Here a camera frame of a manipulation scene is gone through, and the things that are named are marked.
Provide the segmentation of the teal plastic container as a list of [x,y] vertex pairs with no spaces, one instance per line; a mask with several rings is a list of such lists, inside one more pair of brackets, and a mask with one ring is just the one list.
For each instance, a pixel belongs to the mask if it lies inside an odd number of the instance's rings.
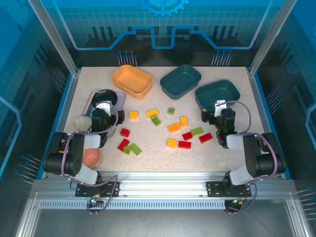
[[201,80],[201,73],[184,64],[160,79],[162,91],[171,99],[178,100],[195,88]]
[[195,99],[201,110],[213,110],[217,100],[238,101],[240,92],[231,81],[222,79],[197,88]]

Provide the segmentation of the lavender tray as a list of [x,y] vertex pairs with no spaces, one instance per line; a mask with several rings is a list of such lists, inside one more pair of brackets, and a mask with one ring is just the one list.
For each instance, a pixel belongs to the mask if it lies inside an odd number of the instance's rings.
[[[85,108],[82,112],[83,115],[90,117],[92,112],[96,109],[92,105],[92,97],[99,90],[101,90],[101,89],[92,90],[92,92],[90,93],[89,98],[87,100],[87,103],[85,105]],[[125,100],[126,100],[126,94],[124,92],[119,92],[119,91],[115,91],[115,93],[118,96],[118,100],[117,100],[117,103],[114,105],[114,107],[116,108],[117,111],[123,110],[123,106],[124,106]],[[116,115],[115,111],[113,109],[111,109],[111,115]]]

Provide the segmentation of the black bowl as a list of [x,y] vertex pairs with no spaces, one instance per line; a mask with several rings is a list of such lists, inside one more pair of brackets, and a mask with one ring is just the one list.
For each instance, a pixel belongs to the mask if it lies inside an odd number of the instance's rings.
[[109,89],[103,89],[97,91],[92,97],[92,105],[94,108],[97,108],[97,104],[102,101],[110,101],[113,105],[117,103],[118,96],[117,94]]

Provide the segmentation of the slotted metal strip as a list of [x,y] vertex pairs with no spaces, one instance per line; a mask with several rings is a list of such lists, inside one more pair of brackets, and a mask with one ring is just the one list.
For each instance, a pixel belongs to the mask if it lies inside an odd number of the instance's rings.
[[[85,200],[42,200],[39,209],[87,209]],[[224,210],[224,200],[112,200],[109,210]]]

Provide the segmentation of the blue table edge strip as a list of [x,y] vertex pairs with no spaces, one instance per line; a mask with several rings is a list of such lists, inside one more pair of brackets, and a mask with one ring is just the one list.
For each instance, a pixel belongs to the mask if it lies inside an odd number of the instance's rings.
[[49,145],[51,143],[51,140],[53,138],[54,133],[64,130],[64,127],[65,127],[65,124],[67,121],[67,117],[68,117],[68,113],[69,113],[69,110],[71,107],[72,99],[74,96],[74,92],[76,89],[76,83],[77,83],[76,77],[73,76],[72,74],[69,74],[69,76],[67,78],[66,86],[65,86],[65,89],[64,89],[64,92],[62,94],[61,101],[60,101],[60,104],[59,104],[59,107],[57,110],[57,114],[55,116],[55,120],[54,120],[54,123],[52,125],[51,133],[49,135],[48,142],[47,142],[44,154],[43,154],[42,162],[41,162],[41,165],[39,167],[39,171],[37,173],[37,179],[45,178],[45,172],[43,170],[42,165],[44,164],[44,160],[45,160],[45,157],[48,153]]
[[277,131],[273,123],[272,115],[269,110],[268,102],[266,96],[264,95],[263,88],[257,73],[255,73],[249,80],[251,82],[252,91],[259,111],[263,129],[265,132],[271,132],[274,134],[274,136],[276,137],[276,141],[281,149],[281,153],[283,154]]

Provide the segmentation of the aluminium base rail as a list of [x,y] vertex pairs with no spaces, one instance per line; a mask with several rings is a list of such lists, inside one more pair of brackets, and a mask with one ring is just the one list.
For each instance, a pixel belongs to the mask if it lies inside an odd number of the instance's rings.
[[[120,182],[119,199],[206,199],[206,182],[221,182],[224,172],[102,172],[104,180],[117,175]],[[257,181],[257,198],[297,199],[292,180],[273,177]],[[36,180],[30,199],[74,199],[68,179],[49,174]]]

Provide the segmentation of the aluminium frame post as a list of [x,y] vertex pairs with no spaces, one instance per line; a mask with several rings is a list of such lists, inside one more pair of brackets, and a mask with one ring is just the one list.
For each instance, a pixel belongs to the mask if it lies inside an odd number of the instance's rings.
[[32,7],[71,75],[77,76],[77,67],[41,0],[28,0],[28,3]]
[[273,42],[280,33],[284,23],[286,22],[289,14],[291,13],[297,0],[284,0],[282,7],[280,8],[274,22],[272,23],[268,33],[266,34],[259,50],[257,51],[250,67],[249,75],[253,77],[271,48]]

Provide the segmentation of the pink bowl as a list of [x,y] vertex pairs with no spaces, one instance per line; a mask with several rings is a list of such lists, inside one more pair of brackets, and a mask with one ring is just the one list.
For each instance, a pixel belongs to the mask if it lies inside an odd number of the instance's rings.
[[85,149],[83,150],[82,163],[91,169],[96,169],[102,156],[99,149]]

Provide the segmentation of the yellow plastic container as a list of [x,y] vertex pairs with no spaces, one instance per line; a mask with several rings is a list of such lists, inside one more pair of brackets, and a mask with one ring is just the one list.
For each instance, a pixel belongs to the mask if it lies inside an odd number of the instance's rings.
[[153,77],[131,65],[119,67],[111,76],[114,85],[136,99],[144,98],[151,90]]

